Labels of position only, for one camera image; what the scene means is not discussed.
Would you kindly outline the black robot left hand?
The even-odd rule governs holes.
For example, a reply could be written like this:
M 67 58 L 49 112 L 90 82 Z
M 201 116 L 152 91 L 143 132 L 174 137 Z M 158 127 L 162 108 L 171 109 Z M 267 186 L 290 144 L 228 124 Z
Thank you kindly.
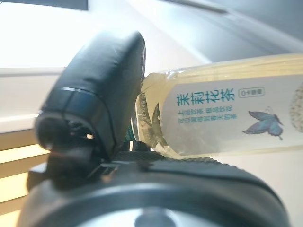
M 288 227 L 274 191 L 212 158 L 123 146 L 145 70 L 137 31 L 102 32 L 75 55 L 35 122 L 47 162 L 28 173 L 19 227 Z

